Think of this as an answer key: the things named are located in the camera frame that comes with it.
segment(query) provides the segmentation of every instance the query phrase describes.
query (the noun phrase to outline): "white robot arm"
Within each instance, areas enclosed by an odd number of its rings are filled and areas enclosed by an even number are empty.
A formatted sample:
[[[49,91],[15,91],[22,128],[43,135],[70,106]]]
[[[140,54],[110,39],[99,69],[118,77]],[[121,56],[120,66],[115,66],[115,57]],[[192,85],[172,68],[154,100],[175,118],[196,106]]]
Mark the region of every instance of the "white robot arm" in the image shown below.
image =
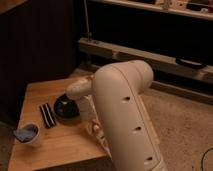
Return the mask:
[[[97,111],[116,169],[167,171],[140,97],[152,83],[151,67],[143,61],[109,64],[100,68],[91,80],[81,84],[87,91],[82,87],[76,91],[79,84],[71,85],[67,96],[77,100],[79,108],[84,108],[80,113],[85,113],[88,107],[82,105],[82,95],[92,94],[93,111]]]

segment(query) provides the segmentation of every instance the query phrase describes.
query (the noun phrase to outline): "speckled floor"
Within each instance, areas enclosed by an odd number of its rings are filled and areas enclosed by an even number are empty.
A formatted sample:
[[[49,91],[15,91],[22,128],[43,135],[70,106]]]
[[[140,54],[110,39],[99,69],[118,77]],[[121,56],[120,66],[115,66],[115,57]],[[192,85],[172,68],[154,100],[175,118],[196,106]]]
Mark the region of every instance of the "speckled floor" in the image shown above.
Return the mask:
[[[85,74],[89,73],[76,69],[71,76]],[[213,147],[213,105],[154,89],[149,89],[142,98],[161,141],[160,149],[168,170],[200,171],[203,153]],[[0,171],[7,170],[12,139],[11,128],[0,124]],[[103,171],[112,169],[107,162]],[[204,159],[204,170],[213,170],[213,151]]]

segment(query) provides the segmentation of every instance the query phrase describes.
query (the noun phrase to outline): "white cup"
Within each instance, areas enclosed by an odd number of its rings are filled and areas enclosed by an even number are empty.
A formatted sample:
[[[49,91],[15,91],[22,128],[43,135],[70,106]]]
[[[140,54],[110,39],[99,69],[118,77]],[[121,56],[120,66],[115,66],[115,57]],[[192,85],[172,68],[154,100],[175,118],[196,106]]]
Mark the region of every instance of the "white cup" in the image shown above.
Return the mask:
[[[25,125],[22,129],[34,131],[36,135],[29,141],[23,142],[22,144],[31,146],[31,147],[40,147],[41,146],[41,136],[40,136],[40,128],[35,123],[29,123]]]

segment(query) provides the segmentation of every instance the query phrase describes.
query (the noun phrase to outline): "cord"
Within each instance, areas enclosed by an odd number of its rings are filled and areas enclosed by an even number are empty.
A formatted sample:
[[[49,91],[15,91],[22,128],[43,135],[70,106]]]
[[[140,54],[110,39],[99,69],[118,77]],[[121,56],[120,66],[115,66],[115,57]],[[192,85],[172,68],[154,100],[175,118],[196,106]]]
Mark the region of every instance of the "cord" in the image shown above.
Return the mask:
[[[208,150],[206,150],[205,153],[203,153],[203,156],[202,156],[202,159],[201,159],[201,171],[204,171],[204,169],[203,169],[204,158],[205,158],[206,154],[207,154],[209,151],[211,151],[211,150],[213,150],[213,147],[212,147],[212,148],[209,148]]]

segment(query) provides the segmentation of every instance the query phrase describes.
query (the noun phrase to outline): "black bowl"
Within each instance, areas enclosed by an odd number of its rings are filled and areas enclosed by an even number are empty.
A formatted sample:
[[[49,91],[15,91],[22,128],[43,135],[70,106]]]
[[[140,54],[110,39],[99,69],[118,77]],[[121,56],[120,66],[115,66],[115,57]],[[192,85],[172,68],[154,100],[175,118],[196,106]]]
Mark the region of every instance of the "black bowl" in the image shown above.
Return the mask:
[[[62,120],[69,120],[80,115],[76,102],[70,100],[66,94],[62,94],[56,99],[54,112],[56,117]]]

